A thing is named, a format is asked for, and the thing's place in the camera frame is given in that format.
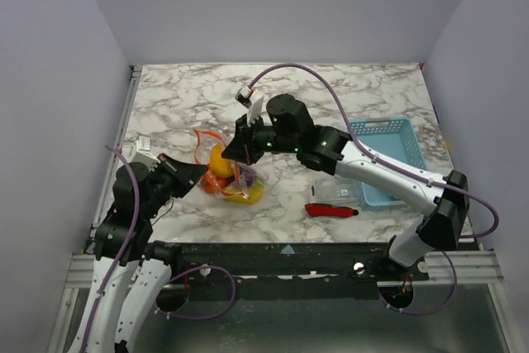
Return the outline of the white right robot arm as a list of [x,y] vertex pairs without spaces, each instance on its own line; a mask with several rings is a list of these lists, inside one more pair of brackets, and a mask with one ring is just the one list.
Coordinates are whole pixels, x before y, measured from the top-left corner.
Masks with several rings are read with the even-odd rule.
[[464,174],[418,169],[355,142],[335,127],[319,126],[306,105],[290,94],[268,101],[270,125],[259,115],[261,105],[252,104],[236,120],[235,135],[223,150],[223,158],[253,165],[266,152],[294,154],[309,169],[366,183],[421,213],[418,221],[390,241],[387,255],[379,262],[386,278],[401,279],[433,250],[457,248],[469,211]]

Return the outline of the yellow lemon squash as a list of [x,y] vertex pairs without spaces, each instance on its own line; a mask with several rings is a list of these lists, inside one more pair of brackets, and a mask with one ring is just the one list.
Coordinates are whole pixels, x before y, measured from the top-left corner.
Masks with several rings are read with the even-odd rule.
[[253,205],[258,203],[265,195],[265,180],[261,177],[258,177],[255,182],[248,188],[248,194],[246,197],[243,197],[240,194],[233,196],[226,196],[224,198],[225,202],[236,203],[243,205]]

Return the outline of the clear zip bag orange zipper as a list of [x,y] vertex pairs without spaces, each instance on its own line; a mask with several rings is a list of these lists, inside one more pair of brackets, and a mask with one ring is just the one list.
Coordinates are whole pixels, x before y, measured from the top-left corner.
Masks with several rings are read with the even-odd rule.
[[200,189],[229,203],[253,205],[265,195],[265,180],[250,166],[222,157],[227,138],[215,131],[194,130],[197,144],[193,153],[197,165],[206,165]]

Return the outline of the light blue plastic basket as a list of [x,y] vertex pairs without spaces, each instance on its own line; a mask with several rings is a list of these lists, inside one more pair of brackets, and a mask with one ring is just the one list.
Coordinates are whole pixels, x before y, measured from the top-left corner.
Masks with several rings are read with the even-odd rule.
[[[408,117],[354,119],[350,121],[357,138],[366,146],[406,165],[428,170],[413,124]],[[355,181],[364,210],[405,208],[407,204],[364,182]]]

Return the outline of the small yellow orange fruit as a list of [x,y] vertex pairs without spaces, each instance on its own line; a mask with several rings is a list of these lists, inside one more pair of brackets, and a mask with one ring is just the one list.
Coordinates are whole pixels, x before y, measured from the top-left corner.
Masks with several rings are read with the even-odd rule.
[[209,167],[218,177],[229,178],[234,175],[232,164],[229,160],[222,157],[222,144],[215,144],[210,152]]

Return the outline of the red black utility knife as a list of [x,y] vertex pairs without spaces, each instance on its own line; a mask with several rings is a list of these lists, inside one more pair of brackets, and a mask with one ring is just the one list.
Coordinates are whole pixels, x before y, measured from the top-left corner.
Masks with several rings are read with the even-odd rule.
[[336,206],[327,203],[308,203],[304,208],[307,215],[311,217],[349,218],[359,215],[359,211],[354,208]]

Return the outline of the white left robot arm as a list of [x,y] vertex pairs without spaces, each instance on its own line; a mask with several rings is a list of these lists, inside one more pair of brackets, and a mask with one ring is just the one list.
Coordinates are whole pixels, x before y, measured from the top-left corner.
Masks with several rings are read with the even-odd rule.
[[130,352],[156,297],[183,273],[182,251],[150,242],[152,219],[182,198],[207,166],[165,154],[124,161],[112,186],[113,202],[95,233],[88,300],[72,352]]

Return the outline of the purple onion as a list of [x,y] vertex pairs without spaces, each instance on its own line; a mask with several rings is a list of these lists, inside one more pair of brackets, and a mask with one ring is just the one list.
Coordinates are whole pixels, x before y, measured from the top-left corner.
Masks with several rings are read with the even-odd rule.
[[250,188],[258,178],[257,172],[247,165],[238,165],[239,183],[242,189]]

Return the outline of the black metal base rail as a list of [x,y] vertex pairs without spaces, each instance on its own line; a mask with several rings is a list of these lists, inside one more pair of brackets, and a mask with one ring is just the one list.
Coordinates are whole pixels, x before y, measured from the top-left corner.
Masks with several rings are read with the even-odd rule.
[[219,301],[376,299],[379,286],[429,279],[420,258],[408,270],[386,259],[384,243],[168,243],[151,242],[144,257],[191,274],[169,283],[163,296]]

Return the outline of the clear plastic screw box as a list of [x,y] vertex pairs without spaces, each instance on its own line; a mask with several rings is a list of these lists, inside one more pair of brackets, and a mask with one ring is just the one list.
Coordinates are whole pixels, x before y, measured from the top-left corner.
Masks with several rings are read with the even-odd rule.
[[346,205],[360,203],[360,188],[357,181],[340,176],[326,176],[312,183],[311,198],[317,203]]

